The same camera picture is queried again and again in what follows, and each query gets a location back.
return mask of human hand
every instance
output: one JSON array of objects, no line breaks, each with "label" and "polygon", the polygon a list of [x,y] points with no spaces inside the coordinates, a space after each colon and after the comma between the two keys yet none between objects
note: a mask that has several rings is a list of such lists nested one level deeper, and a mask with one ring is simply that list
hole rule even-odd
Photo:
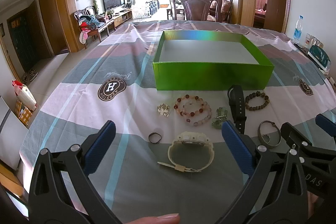
[{"label": "human hand", "polygon": [[143,217],[127,224],[179,224],[180,216],[179,214],[170,214],[164,216],[150,216]]}]

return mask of picture frame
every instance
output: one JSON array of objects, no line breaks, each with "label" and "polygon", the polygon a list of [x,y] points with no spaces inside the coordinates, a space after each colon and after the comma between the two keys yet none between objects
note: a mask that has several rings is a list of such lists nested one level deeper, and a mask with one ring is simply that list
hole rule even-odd
[{"label": "picture frame", "polygon": [[1,37],[5,36],[5,30],[3,29],[3,23],[0,24],[0,34],[1,34]]}]

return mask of water bottle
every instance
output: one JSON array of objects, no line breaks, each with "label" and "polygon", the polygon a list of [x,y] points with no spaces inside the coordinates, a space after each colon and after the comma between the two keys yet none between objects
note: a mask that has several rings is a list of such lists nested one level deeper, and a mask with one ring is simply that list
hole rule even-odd
[{"label": "water bottle", "polygon": [[293,35],[293,42],[296,44],[300,43],[300,38],[302,34],[302,19],[303,16],[300,16],[299,20],[296,22],[296,27]]}]

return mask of black watch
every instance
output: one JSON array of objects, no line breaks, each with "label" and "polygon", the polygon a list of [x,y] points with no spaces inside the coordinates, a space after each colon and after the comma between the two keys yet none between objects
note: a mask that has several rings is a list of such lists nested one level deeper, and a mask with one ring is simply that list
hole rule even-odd
[{"label": "black watch", "polygon": [[232,85],[227,91],[227,96],[229,98],[229,105],[236,128],[241,134],[244,134],[246,116],[242,87],[240,85]]}]

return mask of white watch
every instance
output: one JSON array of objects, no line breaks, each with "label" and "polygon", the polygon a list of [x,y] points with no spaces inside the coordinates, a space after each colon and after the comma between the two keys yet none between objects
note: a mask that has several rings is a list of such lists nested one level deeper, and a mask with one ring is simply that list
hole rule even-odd
[{"label": "white watch", "polygon": [[[171,149],[176,144],[195,144],[195,145],[201,145],[201,146],[207,147],[209,149],[209,154],[210,154],[209,162],[206,164],[206,166],[200,169],[187,168],[185,166],[175,163],[171,156]],[[160,161],[158,161],[157,163],[164,165],[164,166],[174,168],[175,170],[178,170],[181,172],[201,172],[202,170],[204,170],[206,167],[208,167],[212,163],[214,156],[215,156],[215,152],[213,151],[213,144],[204,133],[186,131],[178,135],[176,139],[173,140],[172,144],[168,148],[168,158],[173,165],[166,164]]]}]

